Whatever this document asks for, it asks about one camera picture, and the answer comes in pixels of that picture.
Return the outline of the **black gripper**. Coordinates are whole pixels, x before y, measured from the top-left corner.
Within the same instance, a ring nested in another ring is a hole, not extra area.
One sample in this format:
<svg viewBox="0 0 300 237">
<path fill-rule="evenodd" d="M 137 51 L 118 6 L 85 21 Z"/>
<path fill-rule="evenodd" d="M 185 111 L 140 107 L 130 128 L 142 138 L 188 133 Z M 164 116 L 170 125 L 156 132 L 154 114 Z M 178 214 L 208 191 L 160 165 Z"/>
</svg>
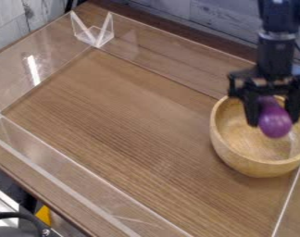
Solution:
<svg viewBox="0 0 300 237">
<path fill-rule="evenodd" d="M 293 62 L 297 42 L 259 39 L 257 64 L 228 74 L 228 95 L 243 99 L 248 124 L 259 125 L 261 95 L 287 95 L 285 109 L 292 122 L 300 119 L 300 64 Z"/>
</svg>

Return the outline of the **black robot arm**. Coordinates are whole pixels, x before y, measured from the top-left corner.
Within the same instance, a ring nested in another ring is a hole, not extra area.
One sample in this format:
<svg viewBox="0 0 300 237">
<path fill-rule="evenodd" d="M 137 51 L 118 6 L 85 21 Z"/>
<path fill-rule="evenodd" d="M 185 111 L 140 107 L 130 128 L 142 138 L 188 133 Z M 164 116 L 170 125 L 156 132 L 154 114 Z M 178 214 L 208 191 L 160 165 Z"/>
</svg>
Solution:
<svg viewBox="0 0 300 237">
<path fill-rule="evenodd" d="M 243 102 L 247 122 L 257 127 L 259 98 L 285 95 L 285 110 L 300 119 L 300 64 L 293 62 L 300 33 L 300 0 L 259 0 L 257 64 L 228 74 L 228 96 Z"/>
</svg>

